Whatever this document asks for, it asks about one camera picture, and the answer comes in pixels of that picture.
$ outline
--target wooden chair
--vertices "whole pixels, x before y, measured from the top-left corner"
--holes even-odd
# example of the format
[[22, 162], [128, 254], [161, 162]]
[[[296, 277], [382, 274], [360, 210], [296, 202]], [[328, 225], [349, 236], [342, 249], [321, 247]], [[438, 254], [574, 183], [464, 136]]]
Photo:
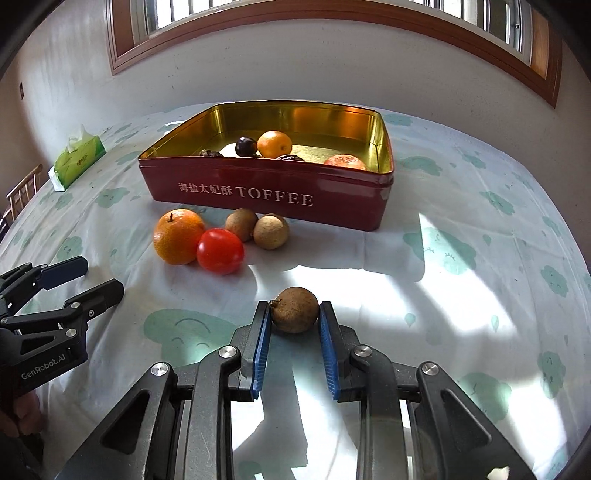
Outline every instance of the wooden chair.
[[43, 165], [39, 164], [29, 172], [29, 175], [18, 182], [18, 185], [14, 187], [8, 195], [6, 195], [6, 200], [10, 202], [7, 213], [10, 214], [13, 222], [16, 220], [18, 214], [22, 212], [23, 208], [25, 208], [25, 205], [29, 203], [37, 193], [37, 190], [40, 187], [39, 174], [42, 170]]

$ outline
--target tomato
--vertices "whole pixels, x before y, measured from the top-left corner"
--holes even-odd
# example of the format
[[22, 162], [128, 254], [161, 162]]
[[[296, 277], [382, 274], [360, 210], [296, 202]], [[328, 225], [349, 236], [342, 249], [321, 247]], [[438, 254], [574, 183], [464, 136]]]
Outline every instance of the tomato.
[[223, 228], [207, 230], [197, 246], [197, 262], [205, 270], [228, 275], [244, 260], [244, 246], [234, 233]]

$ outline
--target window frame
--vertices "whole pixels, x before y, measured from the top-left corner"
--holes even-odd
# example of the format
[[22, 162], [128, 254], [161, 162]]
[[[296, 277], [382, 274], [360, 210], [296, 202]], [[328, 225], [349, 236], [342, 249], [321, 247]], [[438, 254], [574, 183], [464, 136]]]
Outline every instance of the window frame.
[[366, 0], [267, 0], [250, 3], [245, 0], [230, 8], [215, 8], [210, 14], [187, 17], [186, 21], [181, 20], [178, 24], [157, 30], [141, 41], [137, 34], [134, 39], [134, 28], [136, 31], [138, 28], [137, 25], [134, 27], [132, 20], [132, 2], [135, 1], [141, 0], [105, 0], [109, 59], [113, 74], [173, 45], [228, 28], [275, 20], [349, 20], [401, 28], [444, 41], [507, 72], [552, 107], [556, 107], [558, 99], [562, 39], [534, 9], [531, 9], [530, 66], [507, 48], [451, 21], [455, 19], [451, 15], [447, 20], [442, 15], [431, 15], [419, 8], [400, 4]]

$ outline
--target tablecloth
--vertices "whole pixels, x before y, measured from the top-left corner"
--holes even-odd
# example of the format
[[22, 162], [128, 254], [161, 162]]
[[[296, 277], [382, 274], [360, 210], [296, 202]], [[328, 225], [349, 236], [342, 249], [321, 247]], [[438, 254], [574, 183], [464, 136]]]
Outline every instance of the tablecloth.
[[[38, 391], [48, 477], [150, 365], [199, 361], [259, 300], [302, 286], [393, 361], [439, 363], [537, 478], [554, 478], [591, 422], [591, 278], [535, 178], [482, 141], [380, 110], [397, 159], [381, 227], [290, 219], [288, 244], [247, 244], [240, 272], [218, 277], [157, 257], [153, 227], [178, 205], [152, 200], [137, 162], [209, 106], [107, 128], [107, 154], [64, 193], [45, 184], [0, 245], [0, 271], [75, 255], [90, 265], [21, 313], [61, 308], [110, 278], [125, 284], [121, 304], [89, 323], [89, 360]], [[190, 208], [210, 226], [229, 213]], [[232, 407], [237, 479], [355, 478], [358, 412], [331, 400], [315, 330], [273, 337], [261, 398]]]

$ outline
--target tissue box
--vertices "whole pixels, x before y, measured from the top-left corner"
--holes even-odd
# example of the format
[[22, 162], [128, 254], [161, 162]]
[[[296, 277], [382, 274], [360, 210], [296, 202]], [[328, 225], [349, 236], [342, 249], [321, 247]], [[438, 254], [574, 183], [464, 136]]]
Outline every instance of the tissue box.
[[103, 142], [98, 135], [88, 134], [84, 127], [80, 130], [78, 138], [70, 137], [68, 146], [49, 171], [49, 178], [57, 192], [65, 192], [94, 162], [105, 155]]

